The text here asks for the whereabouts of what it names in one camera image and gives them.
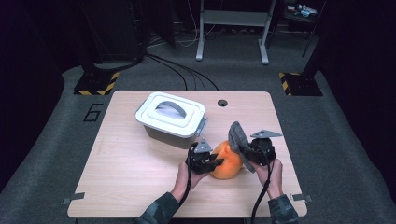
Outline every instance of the white lid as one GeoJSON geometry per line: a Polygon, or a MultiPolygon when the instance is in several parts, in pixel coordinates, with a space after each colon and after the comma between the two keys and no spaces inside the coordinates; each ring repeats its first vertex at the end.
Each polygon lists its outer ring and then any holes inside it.
{"type": "Polygon", "coordinates": [[[205,107],[197,102],[156,91],[136,111],[144,125],[187,138],[195,134],[204,117],[205,107]]]}

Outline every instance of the lid handle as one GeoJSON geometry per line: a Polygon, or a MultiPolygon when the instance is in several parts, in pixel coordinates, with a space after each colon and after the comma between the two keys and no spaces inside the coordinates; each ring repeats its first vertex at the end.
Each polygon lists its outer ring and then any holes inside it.
{"type": "Polygon", "coordinates": [[[164,105],[170,106],[170,107],[174,108],[174,109],[177,111],[177,113],[178,113],[181,117],[183,117],[183,119],[186,118],[186,111],[184,111],[184,109],[181,108],[180,105],[178,105],[178,104],[176,104],[176,103],[174,103],[174,102],[171,102],[171,101],[163,101],[163,102],[160,102],[160,103],[157,105],[157,107],[155,107],[155,109],[157,110],[158,108],[160,108],[160,107],[162,107],[162,106],[164,106],[164,105]]]}

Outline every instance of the person's left hand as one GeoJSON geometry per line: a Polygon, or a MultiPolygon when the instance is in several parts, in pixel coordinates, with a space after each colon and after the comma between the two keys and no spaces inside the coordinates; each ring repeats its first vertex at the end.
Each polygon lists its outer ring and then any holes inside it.
{"type": "MultiPolygon", "coordinates": [[[[202,180],[202,178],[209,175],[209,173],[198,175],[195,172],[191,172],[191,186],[190,190],[194,189],[197,186],[198,182],[202,180]]],[[[184,196],[184,192],[186,191],[187,181],[189,180],[189,171],[186,162],[182,162],[178,166],[177,178],[174,188],[171,191],[171,194],[176,198],[177,202],[180,203],[180,200],[184,196]]]]}

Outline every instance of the hand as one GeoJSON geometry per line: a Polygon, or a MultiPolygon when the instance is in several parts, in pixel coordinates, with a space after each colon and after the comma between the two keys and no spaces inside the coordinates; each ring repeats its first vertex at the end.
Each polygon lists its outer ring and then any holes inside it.
{"type": "MultiPolygon", "coordinates": [[[[259,164],[250,161],[250,164],[256,170],[257,176],[259,177],[260,183],[264,186],[265,181],[268,178],[268,167],[267,166],[260,166],[259,164]]],[[[277,198],[283,195],[282,191],[282,171],[283,171],[283,164],[279,159],[274,159],[270,167],[272,167],[272,173],[270,177],[270,185],[268,186],[268,196],[270,199],[277,198]]]]}
{"type": "MultiPolygon", "coordinates": [[[[195,172],[191,172],[191,186],[190,190],[194,189],[197,186],[198,182],[209,175],[209,173],[198,175],[195,172]]],[[[176,183],[174,188],[171,191],[171,194],[176,198],[177,202],[180,203],[180,200],[183,198],[184,192],[186,191],[187,181],[189,180],[189,171],[186,162],[182,162],[178,166],[178,173],[176,178],[176,183]]]]}

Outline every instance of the lidded box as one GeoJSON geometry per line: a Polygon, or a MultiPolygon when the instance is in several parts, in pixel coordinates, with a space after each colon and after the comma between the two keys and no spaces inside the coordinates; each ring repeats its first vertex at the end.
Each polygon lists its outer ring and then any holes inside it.
{"type": "Polygon", "coordinates": [[[138,108],[137,121],[148,136],[174,147],[189,148],[205,126],[202,104],[156,91],[138,108]]]}

